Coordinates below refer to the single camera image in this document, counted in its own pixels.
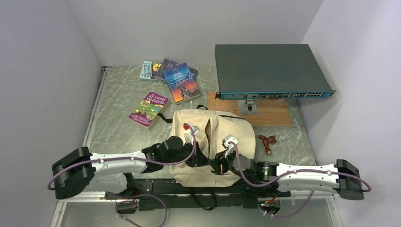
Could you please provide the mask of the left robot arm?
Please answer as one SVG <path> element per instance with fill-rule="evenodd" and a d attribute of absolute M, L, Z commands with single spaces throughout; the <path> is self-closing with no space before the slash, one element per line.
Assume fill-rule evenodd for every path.
<path fill-rule="evenodd" d="M 198 142 L 183 142 L 177 136 L 129 154 L 91 153 L 88 147 L 80 147 L 52 165 L 53 177 L 47 188 L 59 200 L 74 197 L 89 186 L 128 199 L 138 193 L 134 174 L 152 173 L 178 164 L 202 167 L 210 161 Z"/>

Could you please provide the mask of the beige canvas backpack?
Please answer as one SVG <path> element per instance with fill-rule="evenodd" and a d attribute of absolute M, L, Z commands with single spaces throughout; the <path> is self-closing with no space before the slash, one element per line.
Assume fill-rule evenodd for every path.
<path fill-rule="evenodd" d="M 199 105 L 197 109 L 176 111 L 171 119 L 159 115 L 166 123 L 172 124 L 170 134 L 192 141 L 190 130 L 184 128 L 188 123 L 193 129 L 199 128 L 194 139 L 200 151 L 193 154 L 187 163 L 170 166 L 173 178 L 189 189 L 191 197 L 201 205 L 194 188 L 209 188 L 214 205 L 205 207 L 213 210 L 217 206 L 215 189 L 230 187 L 240 180 L 231 167 L 236 157 L 231 142 L 235 142 L 239 153 L 246 158 L 254 158 L 255 133 L 252 125 L 233 113 L 211 111 Z"/>

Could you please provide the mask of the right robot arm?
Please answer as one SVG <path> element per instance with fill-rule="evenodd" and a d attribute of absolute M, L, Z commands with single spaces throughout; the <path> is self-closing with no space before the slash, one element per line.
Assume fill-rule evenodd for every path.
<path fill-rule="evenodd" d="M 360 177 L 357 167 L 344 159 L 325 166 L 294 166 L 278 162 L 256 162 L 243 155 L 218 153 L 210 162 L 212 172 L 232 172 L 249 186 L 261 188 L 266 196 L 276 192 L 322 191 L 337 193 L 342 199 L 363 200 L 371 188 Z"/>

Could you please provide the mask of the Jane Eyre book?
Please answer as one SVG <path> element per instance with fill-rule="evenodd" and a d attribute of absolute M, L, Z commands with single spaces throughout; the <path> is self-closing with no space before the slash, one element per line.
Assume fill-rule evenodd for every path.
<path fill-rule="evenodd" d="M 195 99 L 201 92 L 186 63 L 163 71 L 163 76 L 176 104 Z"/>

